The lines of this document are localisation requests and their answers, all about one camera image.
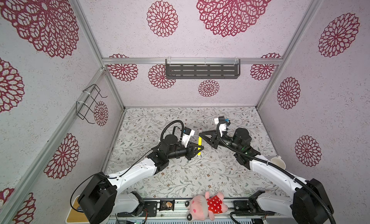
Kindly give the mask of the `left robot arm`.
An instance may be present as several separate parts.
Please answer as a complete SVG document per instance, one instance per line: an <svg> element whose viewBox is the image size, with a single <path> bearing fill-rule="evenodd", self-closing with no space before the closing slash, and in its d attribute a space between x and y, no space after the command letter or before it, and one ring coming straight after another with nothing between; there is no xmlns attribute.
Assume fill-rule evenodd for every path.
<svg viewBox="0 0 370 224"><path fill-rule="evenodd" d="M163 171L171 159L185 157L192 160L203 149L197 143L184 145L175 135L167 135L145 159L128 169L109 175L103 172L94 174L78 197L81 211L90 224L105 224L111 215L118 213L140 215L144 210L144 200L137 192L122 192L138 181Z"/></svg>

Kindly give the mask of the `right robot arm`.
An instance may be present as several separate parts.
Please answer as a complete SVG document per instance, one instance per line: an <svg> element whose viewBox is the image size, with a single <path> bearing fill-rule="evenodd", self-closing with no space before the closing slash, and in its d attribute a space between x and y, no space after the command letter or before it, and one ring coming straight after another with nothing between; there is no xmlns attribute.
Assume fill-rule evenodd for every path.
<svg viewBox="0 0 370 224"><path fill-rule="evenodd" d="M252 197L262 212L281 214L299 224L336 222L322 183L293 175L262 156L252 148L252 138L247 129L236 129L232 137L219 128L201 132L199 136L213 148L221 146L231 150L240 165L267 178L288 195L281 198L267 192L254 194Z"/></svg>

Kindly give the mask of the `pink pig plush toy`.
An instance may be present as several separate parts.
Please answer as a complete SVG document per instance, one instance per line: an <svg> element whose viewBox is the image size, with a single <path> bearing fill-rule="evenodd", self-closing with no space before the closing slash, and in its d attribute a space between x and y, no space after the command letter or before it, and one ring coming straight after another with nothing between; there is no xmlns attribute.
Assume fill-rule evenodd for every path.
<svg viewBox="0 0 370 224"><path fill-rule="evenodd" d="M210 192L206 192L204 196L197 195L191 201L187 201L185 206L188 209L187 220L189 222L205 221L207 218L214 221L216 214L228 211L222 192L218 192L213 197Z"/></svg>

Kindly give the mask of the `small dark snack packet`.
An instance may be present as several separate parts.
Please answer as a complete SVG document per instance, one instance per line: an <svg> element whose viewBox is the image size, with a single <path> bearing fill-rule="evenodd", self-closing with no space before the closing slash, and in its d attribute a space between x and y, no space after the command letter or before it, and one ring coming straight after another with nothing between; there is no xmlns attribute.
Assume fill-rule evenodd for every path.
<svg viewBox="0 0 370 224"><path fill-rule="evenodd" d="M175 200L160 200L159 211L174 211Z"/></svg>

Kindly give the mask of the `white cup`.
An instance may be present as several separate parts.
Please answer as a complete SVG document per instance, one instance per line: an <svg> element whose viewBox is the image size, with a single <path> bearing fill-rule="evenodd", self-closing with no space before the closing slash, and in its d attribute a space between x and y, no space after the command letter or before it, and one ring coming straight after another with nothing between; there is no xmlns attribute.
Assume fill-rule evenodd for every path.
<svg viewBox="0 0 370 224"><path fill-rule="evenodd" d="M281 158L281 156L276 156L276 157L273 157L271 158L270 160L273 164L279 166L280 168L282 169L286 169L286 163L284 162L284 160Z"/></svg>

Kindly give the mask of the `dark grey wall shelf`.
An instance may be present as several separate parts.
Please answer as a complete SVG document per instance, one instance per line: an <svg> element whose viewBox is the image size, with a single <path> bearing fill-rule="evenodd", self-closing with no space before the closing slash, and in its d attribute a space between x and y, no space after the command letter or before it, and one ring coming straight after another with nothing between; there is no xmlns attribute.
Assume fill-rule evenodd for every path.
<svg viewBox="0 0 370 224"><path fill-rule="evenodd" d="M237 60L232 64L173 64L165 61L167 79L237 79L241 74Z"/></svg>

